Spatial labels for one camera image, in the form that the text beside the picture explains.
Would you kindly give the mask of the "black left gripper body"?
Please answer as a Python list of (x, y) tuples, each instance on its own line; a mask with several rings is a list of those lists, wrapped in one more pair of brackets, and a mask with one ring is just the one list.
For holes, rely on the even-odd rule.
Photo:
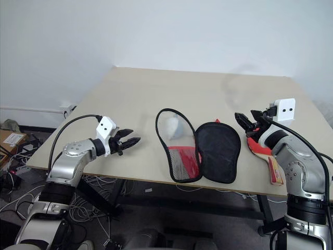
[(109, 139), (110, 154), (117, 153), (119, 156), (123, 155), (123, 151), (121, 149), (122, 142), (120, 141), (122, 137), (124, 137), (123, 130), (119, 130)]

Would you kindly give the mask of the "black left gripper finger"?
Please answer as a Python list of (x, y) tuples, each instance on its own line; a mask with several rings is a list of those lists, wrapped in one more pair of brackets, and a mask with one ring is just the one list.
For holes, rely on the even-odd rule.
[(121, 129), (116, 133), (116, 139), (124, 138), (133, 132), (132, 129)]
[(133, 147), (135, 144), (137, 144), (139, 141), (141, 140), (141, 138), (139, 137), (133, 137), (133, 138), (130, 138), (128, 139), (127, 141), (125, 142), (122, 142), (121, 144), (121, 149), (128, 149), (130, 147)]

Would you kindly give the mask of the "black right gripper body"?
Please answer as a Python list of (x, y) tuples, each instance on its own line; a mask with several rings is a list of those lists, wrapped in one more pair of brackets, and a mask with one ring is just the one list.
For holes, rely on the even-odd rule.
[(246, 131), (246, 136), (261, 136), (271, 126), (266, 120), (255, 120), (254, 130)]

